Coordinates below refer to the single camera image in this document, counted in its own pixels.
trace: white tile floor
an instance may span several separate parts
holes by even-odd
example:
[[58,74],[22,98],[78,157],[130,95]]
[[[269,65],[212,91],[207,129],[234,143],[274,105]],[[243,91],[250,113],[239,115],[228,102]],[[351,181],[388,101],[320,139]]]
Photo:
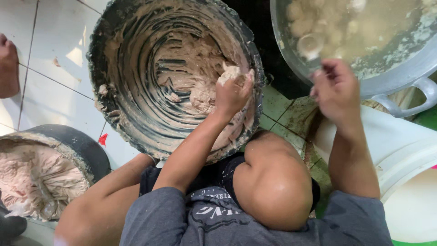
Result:
[[94,107],[85,55],[108,1],[0,1],[0,32],[17,46],[21,87],[18,95],[0,99],[0,135],[42,124],[74,127],[96,141],[108,133],[111,169],[138,153]]

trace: person's foot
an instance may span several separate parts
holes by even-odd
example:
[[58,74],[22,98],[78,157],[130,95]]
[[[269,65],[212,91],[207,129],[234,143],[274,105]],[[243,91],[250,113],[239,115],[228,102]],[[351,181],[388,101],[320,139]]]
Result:
[[17,48],[0,33],[0,98],[12,97],[19,91]]

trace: hand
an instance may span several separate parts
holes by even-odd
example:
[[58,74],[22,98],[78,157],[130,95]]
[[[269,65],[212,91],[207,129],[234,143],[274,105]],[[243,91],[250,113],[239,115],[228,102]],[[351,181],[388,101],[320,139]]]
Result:
[[322,65],[313,74],[310,95],[340,130],[361,125],[360,83],[351,68],[340,59],[323,59]]
[[216,111],[223,114],[226,119],[231,120],[246,105],[247,100],[252,95],[252,85],[253,73],[240,76],[235,80],[230,79],[223,86],[217,83],[215,85]]

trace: red plastic piece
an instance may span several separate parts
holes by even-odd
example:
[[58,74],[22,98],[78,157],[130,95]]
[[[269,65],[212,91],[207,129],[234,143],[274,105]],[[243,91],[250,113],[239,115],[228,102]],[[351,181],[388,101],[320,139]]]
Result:
[[105,133],[99,138],[99,143],[106,148],[106,138],[108,137],[108,134]]

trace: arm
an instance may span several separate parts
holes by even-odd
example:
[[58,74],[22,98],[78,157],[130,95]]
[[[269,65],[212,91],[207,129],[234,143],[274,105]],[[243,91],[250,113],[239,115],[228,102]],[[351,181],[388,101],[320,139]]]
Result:
[[184,194],[206,163],[212,146],[225,126],[247,103],[252,93],[252,78],[243,86],[234,80],[216,84],[217,109],[206,117],[166,161],[153,190],[174,187]]
[[360,85],[339,59],[322,61],[314,74],[311,96],[322,113],[337,126],[329,159],[333,188],[348,194],[380,198],[378,177],[368,151],[360,117]]

